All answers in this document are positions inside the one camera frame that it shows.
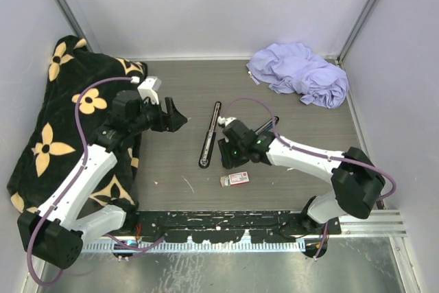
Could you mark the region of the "blue stapler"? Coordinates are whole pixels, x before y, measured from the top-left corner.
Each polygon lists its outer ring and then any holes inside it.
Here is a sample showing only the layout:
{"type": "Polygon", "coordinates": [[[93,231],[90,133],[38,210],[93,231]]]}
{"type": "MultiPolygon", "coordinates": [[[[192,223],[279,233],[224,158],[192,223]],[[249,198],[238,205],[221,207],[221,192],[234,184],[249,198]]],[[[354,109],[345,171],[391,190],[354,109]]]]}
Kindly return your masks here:
{"type": "Polygon", "coordinates": [[[256,135],[260,135],[262,132],[269,131],[272,129],[273,125],[276,125],[279,121],[279,117],[275,116],[274,118],[270,118],[264,124],[262,124],[259,128],[255,130],[256,135]]]}

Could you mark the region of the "red white staple box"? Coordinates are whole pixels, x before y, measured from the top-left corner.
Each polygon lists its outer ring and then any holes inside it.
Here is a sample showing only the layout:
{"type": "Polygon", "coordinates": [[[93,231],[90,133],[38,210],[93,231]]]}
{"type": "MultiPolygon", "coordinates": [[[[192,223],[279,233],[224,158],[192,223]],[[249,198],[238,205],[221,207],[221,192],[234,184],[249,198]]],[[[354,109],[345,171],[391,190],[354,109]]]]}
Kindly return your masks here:
{"type": "Polygon", "coordinates": [[[232,187],[235,185],[246,184],[249,182],[250,179],[247,172],[228,174],[220,178],[220,184],[222,187],[232,187]]]}

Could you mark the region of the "black stapler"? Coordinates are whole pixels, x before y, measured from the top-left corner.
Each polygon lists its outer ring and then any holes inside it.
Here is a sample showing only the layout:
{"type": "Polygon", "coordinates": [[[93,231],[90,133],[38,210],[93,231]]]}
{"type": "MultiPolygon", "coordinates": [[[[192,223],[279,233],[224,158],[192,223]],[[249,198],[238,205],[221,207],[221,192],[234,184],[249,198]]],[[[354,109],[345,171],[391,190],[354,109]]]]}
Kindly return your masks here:
{"type": "Polygon", "coordinates": [[[221,107],[222,107],[222,103],[216,102],[214,105],[214,108],[213,108],[213,114],[211,116],[211,120],[209,123],[209,129],[206,132],[206,136],[205,136],[204,143],[202,146],[202,151],[201,151],[200,158],[198,161],[198,165],[202,169],[208,168],[210,163],[211,163],[213,146],[214,146],[215,138],[216,138],[215,129],[216,129],[216,125],[217,125],[217,119],[220,116],[221,107]]]}

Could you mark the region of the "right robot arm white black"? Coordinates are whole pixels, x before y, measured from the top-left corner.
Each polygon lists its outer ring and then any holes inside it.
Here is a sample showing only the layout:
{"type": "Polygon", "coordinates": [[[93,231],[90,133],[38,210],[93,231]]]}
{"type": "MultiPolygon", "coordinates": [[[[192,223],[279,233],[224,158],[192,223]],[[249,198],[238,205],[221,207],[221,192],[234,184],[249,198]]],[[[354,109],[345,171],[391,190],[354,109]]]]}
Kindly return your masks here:
{"type": "Polygon", "coordinates": [[[263,163],[297,169],[330,184],[331,190],[310,198],[300,214],[300,225],[307,233],[315,234],[326,222],[343,215],[365,220],[385,186],[383,174],[358,148],[321,150],[273,131],[257,134],[234,117],[221,117],[217,124],[224,135],[218,141],[224,168],[263,163]]]}

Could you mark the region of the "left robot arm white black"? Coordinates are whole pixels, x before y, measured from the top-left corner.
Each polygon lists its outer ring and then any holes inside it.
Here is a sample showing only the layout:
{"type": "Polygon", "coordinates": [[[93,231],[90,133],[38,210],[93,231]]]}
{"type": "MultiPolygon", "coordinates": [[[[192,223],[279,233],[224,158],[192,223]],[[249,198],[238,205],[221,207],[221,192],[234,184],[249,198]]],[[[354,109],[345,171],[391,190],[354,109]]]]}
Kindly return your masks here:
{"type": "Polygon", "coordinates": [[[35,212],[24,211],[19,216],[17,224],[28,261],[37,257],[65,270],[76,261],[83,246],[102,235],[135,232],[136,207],[127,198],[112,200],[84,217],[79,214],[138,136],[146,130],[176,132],[187,123],[171,97],[164,101],[161,105],[155,92],[116,94],[106,120],[86,142],[71,173],[35,212]]]}

